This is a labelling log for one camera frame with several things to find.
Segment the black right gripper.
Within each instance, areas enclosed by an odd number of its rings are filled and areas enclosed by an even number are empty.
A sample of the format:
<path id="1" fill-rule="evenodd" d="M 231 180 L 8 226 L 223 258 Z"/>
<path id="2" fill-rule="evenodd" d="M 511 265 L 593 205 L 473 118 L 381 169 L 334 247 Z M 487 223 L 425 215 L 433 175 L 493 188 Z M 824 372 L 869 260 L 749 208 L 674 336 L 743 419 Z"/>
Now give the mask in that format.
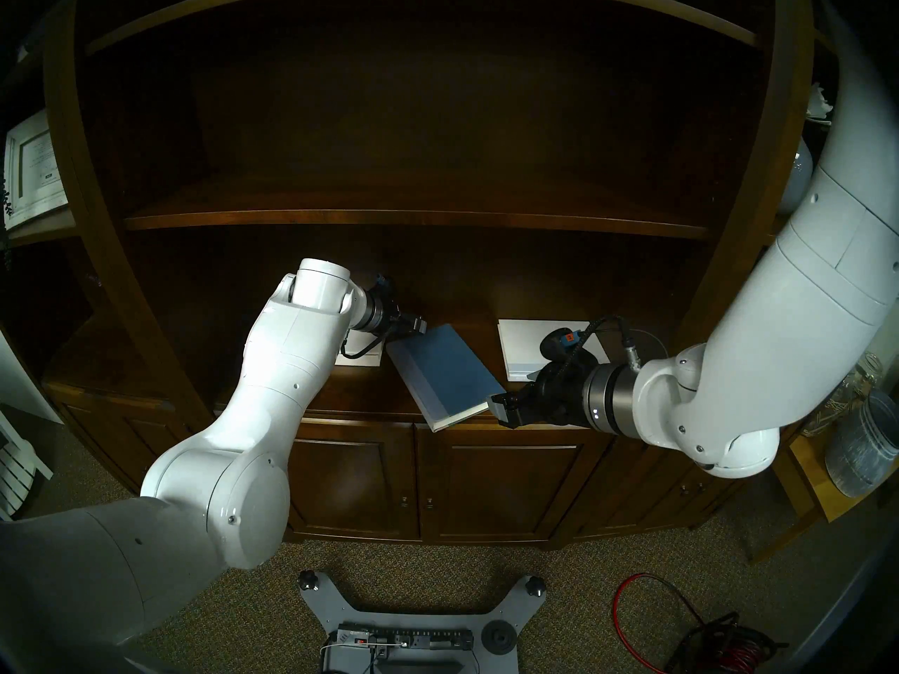
<path id="1" fill-rule="evenodd" d="M 562 362 L 549 362 L 539 371 L 536 381 L 518 392 L 491 395 L 488 404 L 493 416 L 511 430 L 523 425 L 547 423 L 556 426 L 591 427 L 591 416 L 585 412 L 584 386 L 597 368 L 597 362 L 572 364 L 564 373 Z"/>

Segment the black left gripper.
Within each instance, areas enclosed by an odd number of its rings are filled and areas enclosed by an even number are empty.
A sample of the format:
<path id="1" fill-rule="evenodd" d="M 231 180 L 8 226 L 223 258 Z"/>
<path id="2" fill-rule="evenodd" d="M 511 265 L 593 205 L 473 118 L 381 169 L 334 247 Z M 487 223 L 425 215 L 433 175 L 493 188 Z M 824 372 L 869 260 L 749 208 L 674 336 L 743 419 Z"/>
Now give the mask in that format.
<path id="1" fill-rule="evenodd" d="M 427 324 L 422 316 L 402 311 L 395 299 L 378 299 L 377 302 L 379 308 L 379 321 L 376 325 L 377 336 L 406 337 L 426 333 Z"/>

